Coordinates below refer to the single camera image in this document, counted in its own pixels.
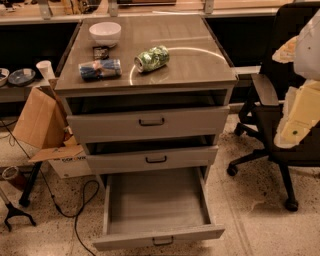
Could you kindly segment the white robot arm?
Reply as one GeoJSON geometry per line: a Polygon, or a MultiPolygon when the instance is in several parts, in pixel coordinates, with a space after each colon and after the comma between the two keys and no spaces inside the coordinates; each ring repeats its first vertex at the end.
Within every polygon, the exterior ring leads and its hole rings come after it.
{"type": "Polygon", "coordinates": [[[290,87],[274,143],[280,148],[297,146],[320,121],[320,10],[272,56],[276,62],[292,62],[294,72],[306,81],[290,87]]]}

